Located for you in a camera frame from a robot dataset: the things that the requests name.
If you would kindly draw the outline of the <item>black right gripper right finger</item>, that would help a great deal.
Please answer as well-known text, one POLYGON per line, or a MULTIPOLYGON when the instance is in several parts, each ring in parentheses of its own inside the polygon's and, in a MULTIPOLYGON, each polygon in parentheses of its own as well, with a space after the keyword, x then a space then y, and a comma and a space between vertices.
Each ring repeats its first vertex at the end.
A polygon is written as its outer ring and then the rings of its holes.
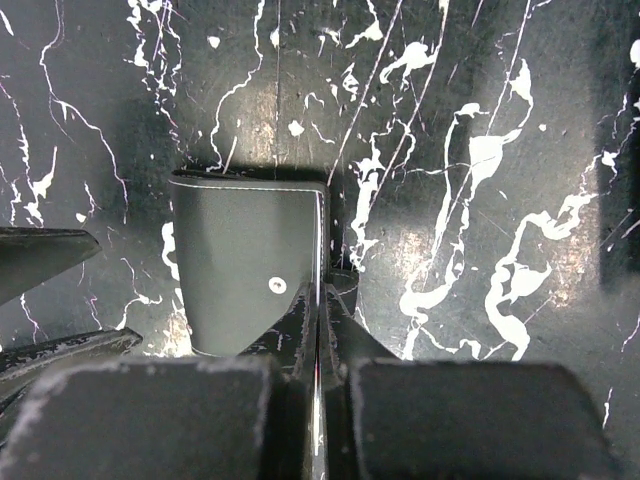
POLYGON ((322 290, 331 479, 619 479, 580 381, 556 364, 403 361, 322 290))

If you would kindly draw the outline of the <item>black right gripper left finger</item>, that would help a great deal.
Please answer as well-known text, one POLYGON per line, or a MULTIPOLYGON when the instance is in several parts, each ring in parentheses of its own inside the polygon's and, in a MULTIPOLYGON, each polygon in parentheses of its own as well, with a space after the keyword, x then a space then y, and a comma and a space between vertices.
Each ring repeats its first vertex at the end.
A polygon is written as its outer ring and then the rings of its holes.
POLYGON ((235 357, 46 370, 1 450, 5 479, 308 479, 318 293, 235 357))

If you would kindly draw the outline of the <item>black leather card holder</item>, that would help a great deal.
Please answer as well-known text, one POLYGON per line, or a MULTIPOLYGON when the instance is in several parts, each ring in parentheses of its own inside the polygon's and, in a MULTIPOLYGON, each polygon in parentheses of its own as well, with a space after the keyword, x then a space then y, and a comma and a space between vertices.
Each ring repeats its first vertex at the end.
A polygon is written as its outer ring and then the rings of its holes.
POLYGON ((324 183, 176 170, 169 184, 195 353, 240 353, 309 283, 334 285, 348 312, 355 311, 357 275, 330 266, 330 193, 324 183))

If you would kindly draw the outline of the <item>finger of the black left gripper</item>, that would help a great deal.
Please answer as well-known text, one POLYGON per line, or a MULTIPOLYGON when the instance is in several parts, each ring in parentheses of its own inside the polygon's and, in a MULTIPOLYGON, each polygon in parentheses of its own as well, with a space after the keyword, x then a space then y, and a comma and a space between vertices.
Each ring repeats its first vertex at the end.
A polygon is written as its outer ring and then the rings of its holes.
POLYGON ((13 395, 31 383, 42 370, 59 361, 124 355, 143 337, 125 327, 50 340, 1 353, 1 394, 13 395))
POLYGON ((1 228, 1 304, 90 259, 98 241, 79 229, 1 228))

